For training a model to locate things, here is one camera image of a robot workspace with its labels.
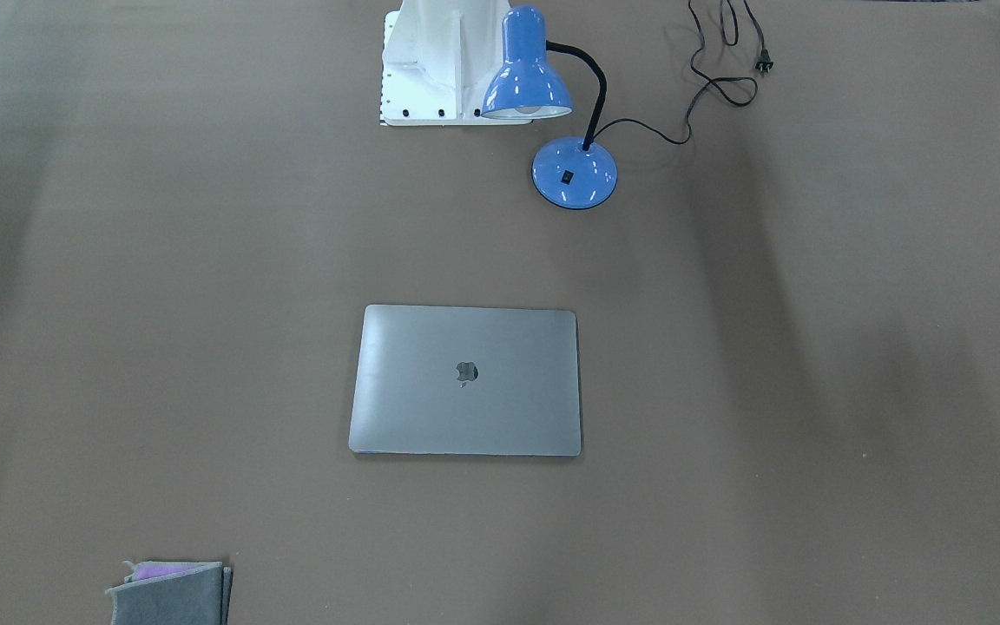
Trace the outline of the purple cloth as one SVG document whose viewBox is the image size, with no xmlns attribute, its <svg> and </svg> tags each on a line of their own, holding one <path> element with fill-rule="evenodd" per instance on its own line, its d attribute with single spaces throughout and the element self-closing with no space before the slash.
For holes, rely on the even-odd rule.
<svg viewBox="0 0 1000 625">
<path fill-rule="evenodd" d="M 124 584 L 144 581 L 144 579 L 159 578 L 164 576 L 179 575 L 191 570 L 205 566 L 205 562 L 163 562 L 144 561 L 128 562 L 124 564 L 130 566 L 130 574 L 123 578 Z"/>
</svg>

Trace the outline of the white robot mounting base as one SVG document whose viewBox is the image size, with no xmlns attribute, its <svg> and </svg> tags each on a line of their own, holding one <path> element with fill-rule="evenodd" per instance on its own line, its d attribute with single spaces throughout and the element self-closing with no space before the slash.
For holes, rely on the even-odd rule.
<svg viewBox="0 0 1000 625">
<path fill-rule="evenodd" d="M 405 1 L 384 23 L 378 121 L 389 127 L 513 126 L 485 118 L 503 63 L 508 1 Z"/>
</svg>

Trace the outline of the grey folded cloth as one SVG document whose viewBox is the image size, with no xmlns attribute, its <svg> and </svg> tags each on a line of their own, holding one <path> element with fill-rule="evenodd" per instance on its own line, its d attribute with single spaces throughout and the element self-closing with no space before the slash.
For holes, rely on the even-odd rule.
<svg viewBox="0 0 1000 625">
<path fill-rule="evenodd" d="M 226 624 L 233 569 L 224 562 L 110 587 L 112 624 Z"/>
</svg>

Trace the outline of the grey laptop computer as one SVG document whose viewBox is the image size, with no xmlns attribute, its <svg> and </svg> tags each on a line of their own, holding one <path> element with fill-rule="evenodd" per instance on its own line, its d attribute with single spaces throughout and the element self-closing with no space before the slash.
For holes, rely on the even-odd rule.
<svg viewBox="0 0 1000 625">
<path fill-rule="evenodd" d="M 357 454 L 578 457 L 570 310 L 371 304 L 346 444 Z"/>
</svg>

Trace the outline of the blue desk lamp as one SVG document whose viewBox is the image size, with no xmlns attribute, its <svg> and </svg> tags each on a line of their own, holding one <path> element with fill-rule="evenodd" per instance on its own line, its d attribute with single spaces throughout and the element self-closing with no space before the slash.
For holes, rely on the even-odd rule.
<svg viewBox="0 0 1000 625">
<path fill-rule="evenodd" d="M 543 13 L 516 5 L 501 21 L 503 60 L 485 88 L 481 115 L 491 120 L 536 120 L 573 111 L 570 91 L 549 62 L 550 53 L 572 56 L 595 76 L 598 91 L 586 131 L 545 142 L 530 163 L 530 179 L 546 201 L 583 211 L 606 202 L 616 190 L 618 166 L 595 138 L 608 94 L 607 76 L 589 53 L 547 37 Z"/>
</svg>

